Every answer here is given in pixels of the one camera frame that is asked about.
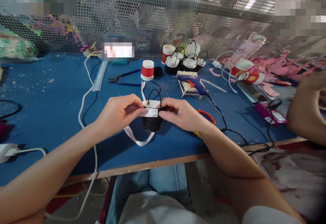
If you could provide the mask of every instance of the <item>forearm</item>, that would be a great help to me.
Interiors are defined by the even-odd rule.
[[[218,167],[228,176],[262,178],[264,173],[258,165],[217,127],[211,125],[200,133]]]
[[[101,141],[91,127],[81,130],[0,191],[0,223],[35,214],[51,201],[81,157]]]
[[[319,91],[298,89],[289,107],[288,128],[297,135],[326,145],[326,122],[318,107]]]

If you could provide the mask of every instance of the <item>black pom-pom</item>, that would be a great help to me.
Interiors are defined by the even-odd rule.
[[[161,77],[163,69],[160,66],[154,68],[154,77]]]

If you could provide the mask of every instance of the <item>wooden table edge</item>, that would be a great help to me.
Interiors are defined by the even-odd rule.
[[[292,139],[275,142],[275,145],[279,146],[279,145],[285,145],[285,144],[301,142],[301,141],[306,141],[306,139],[297,137],[297,138],[292,138]],[[263,146],[260,146],[260,145],[253,145],[253,146],[242,147],[242,149],[244,151],[254,151],[254,150],[260,149],[262,147]],[[149,170],[149,169],[162,167],[162,166],[169,166],[169,165],[175,165],[175,164],[180,164],[180,163],[188,163],[188,162],[206,159],[206,158],[210,158],[210,157],[211,157],[210,154],[197,154],[197,155],[191,155],[191,156],[185,156],[185,157],[179,157],[179,158],[173,158],[173,159],[158,160],[158,161],[154,161],[154,162],[142,163],[142,164],[120,167],[120,168],[115,168],[115,169],[110,169],[110,170],[104,170],[104,171],[97,172],[96,179],[114,176],[114,175],[121,175],[121,174],[136,172],[136,171]],[[92,177],[93,177],[92,173],[70,176],[70,177],[68,177],[67,181],[65,182],[65,185],[77,183],[77,182],[88,181],[88,180],[91,180]]]

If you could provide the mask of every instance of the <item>jeans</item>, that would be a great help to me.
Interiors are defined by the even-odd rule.
[[[130,194],[156,191],[180,202],[192,211],[184,164],[119,175],[116,179],[106,224],[118,224]]]

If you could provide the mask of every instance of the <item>blue table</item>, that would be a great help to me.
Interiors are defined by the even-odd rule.
[[[84,56],[48,54],[42,61],[25,64],[2,65],[4,76],[0,88],[0,98],[12,100],[23,105],[23,110],[8,118],[15,127],[2,143],[22,144],[22,148],[44,148],[52,151],[64,141],[76,134],[81,126],[77,116],[82,96],[91,87],[85,67]],[[155,66],[164,66],[154,61]],[[88,60],[88,68],[95,79],[100,66],[97,57]],[[90,92],[86,97],[82,117],[86,124],[93,122],[100,114],[110,97],[135,93],[141,98],[140,87],[109,84],[108,78],[141,68],[142,60],[129,62],[128,66],[109,64],[102,90]],[[268,142],[267,123],[255,112],[248,99],[241,93],[231,92],[221,77],[209,72],[209,63],[199,71],[199,76],[227,90],[224,93],[209,84],[205,84],[215,103],[223,111],[228,127],[241,133],[248,142]],[[124,77],[124,82],[141,83],[140,72]],[[165,75],[157,83],[162,87],[162,98],[181,99],[178,81]],[[145,95],[155,87],[147,82]],[[221,115],[207,97],[200,100],[186,97],[195,109],[211,114],[219,128],[224,127]],[[0,115],[15,110],[14,105],[0,103]],[[130,125],[138,140],[146,140],[149,133],[142,127],[142,119],[137,118]],[[226,132],[234,142],[243,144],[242,139]],[[285,126],[271,127],[274,141],[296,138]],[[209,156],[203,141],[191,132],[163,122],[160,132],[144,147],[136,145],[124,131],[97,145],[98,177],[153,168],[162,165],[182,163]],[[4,186],[42,157],[38,151],[20,154],[8,162],[0,164],[0,186]],[[94,171],[94,151],[91,149],[80,160],[70,177],[71,181],[88,179]]]

